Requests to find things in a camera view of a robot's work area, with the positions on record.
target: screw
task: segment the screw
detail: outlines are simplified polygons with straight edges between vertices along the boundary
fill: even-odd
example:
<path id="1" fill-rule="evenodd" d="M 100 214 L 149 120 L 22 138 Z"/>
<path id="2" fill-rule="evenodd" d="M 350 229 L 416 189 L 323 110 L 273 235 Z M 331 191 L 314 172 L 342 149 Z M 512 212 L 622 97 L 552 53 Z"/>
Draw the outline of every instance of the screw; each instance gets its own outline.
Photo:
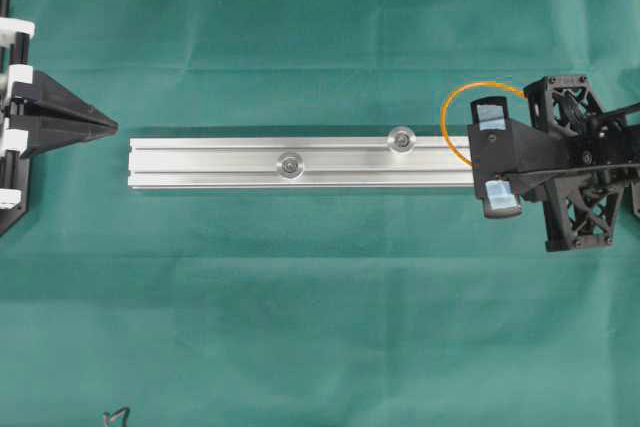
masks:
<path id="1" fill-rule="evenodd" d="M 409 137 L 404 132 L 400 132 L 399 134 L 397 134 L 395 136 L 393 141 L 395 142 L 397 147 L 399 147 L 401 149 L 405 149 L 405 148 L 409 147 L 409 144 L 411 143 L 411 137 Z"/>
<path id="2" fill-rule="evenodd" d="M 585 165 L 591 165 L 591 162 L 593 162 L 593 155 L 591 155 L 591 152 L 589 152 L 588 150 L 585 150 L 582 153 L 582 162 Z"/>
<path id="3" fill-rule="evenodd" d="M 293 157 L 287 157 L 282 161 L 282 170 L 287 174 L 293 174 L 298 171 L 298 161 Z"/>

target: white clip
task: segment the white clip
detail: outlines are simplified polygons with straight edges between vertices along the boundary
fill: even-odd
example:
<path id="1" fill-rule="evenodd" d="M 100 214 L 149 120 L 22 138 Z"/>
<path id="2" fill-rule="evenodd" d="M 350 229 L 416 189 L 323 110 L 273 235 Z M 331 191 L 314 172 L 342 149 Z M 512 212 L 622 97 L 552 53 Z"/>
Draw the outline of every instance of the white clip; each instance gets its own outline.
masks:
<path id="1" fill-rule="evenodd" d="M 0 47 L 11 47 L 15 44 L 17 33 L 27 34 L 29 39 L 33 39 L 36 24 L 28 20 L 0 17 Z"/>
<path id="2" fill-rule="evenodd" d="M 21 129 L 11 129 L 9 119 L 4 119 L 2 130 L 0 131 L 0 157 L 4 157 L 7 150 L 22 154 L 27 150 L 29 132 Z"/>
<path id="3" fill-rule="evenodd" d="M 0 189 L 0 210 L 13 209 L 22 202 L 22 192 L 16 189 Z"/>

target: small black wire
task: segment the small black wire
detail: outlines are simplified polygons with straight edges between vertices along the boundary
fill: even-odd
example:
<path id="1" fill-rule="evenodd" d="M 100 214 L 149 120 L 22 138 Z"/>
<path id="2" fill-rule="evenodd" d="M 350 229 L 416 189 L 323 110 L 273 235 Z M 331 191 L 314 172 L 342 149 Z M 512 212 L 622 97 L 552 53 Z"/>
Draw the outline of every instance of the small black wire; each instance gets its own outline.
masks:
<path id="1" fill-rule="evenodd" d="M 113 414 L 110 414 L 109 412 L 105 412 L 104 414 L 102 414 L 102 422 L 104 424 L 104 427 L 110 427 L 111 422 L 118 419 L 118 417 L 122 417 L 122 423 L 120 424 L 121 427 L 127 427 L 127 421 L 129 420 L 130 411 L 131 409 L 129 409 L 129 407 L 121 407 L 120 409 L 116 410 Z"/>

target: black triangular clamp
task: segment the black triangular clamp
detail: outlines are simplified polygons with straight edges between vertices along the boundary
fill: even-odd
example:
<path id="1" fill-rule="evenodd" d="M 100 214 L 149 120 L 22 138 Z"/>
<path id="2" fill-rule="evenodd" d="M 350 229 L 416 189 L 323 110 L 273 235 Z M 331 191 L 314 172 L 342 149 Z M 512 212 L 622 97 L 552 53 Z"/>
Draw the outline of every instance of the black triangular clamp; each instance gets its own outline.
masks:
<path id="1" fill-rule="evenodd" d="M 33 71 L 33 83 L 16 82 L 13 98 L 24 101 L 24 114 L 13 116 L 12 129 L 29 132 L 22 158 L 113 135 L 118 124 L 69 92 L 44 72 Z"/>
<path id="2" fill-rule="evenodd" d="M 44 72 L 34 70 L 31 84 L 15 82 L 5 104 L 10 128 L 28 133 L 20 154 L 0 157 L 0 189 L 18 190 L 20 202 L 0 209 L 0 235 L 27 212 L 31 158 L 49 150 L 88 142 L 118 130 L 118 124 Z"/>

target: green cloth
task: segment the green cloth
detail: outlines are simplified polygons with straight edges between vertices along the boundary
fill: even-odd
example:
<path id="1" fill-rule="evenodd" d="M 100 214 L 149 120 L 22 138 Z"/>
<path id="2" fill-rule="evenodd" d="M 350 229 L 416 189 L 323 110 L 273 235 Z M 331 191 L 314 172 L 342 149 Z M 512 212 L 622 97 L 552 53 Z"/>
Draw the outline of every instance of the green cloth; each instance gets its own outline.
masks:
<path id="1" fill-rule="evenodd" d="M 640 100 L 640 0 L 12 0 L 31 64 L 117 119 L 33 163 L 0 239 L 2 426 L 640 424 L 640 223 L 547 254 L 470 189 L 132 192 L 130 137 L 430 128 L 456 86 Z M 454 131 L 468 101 L 451 109 Z M 523 102 L 511 112 L 526 120 Z"/>

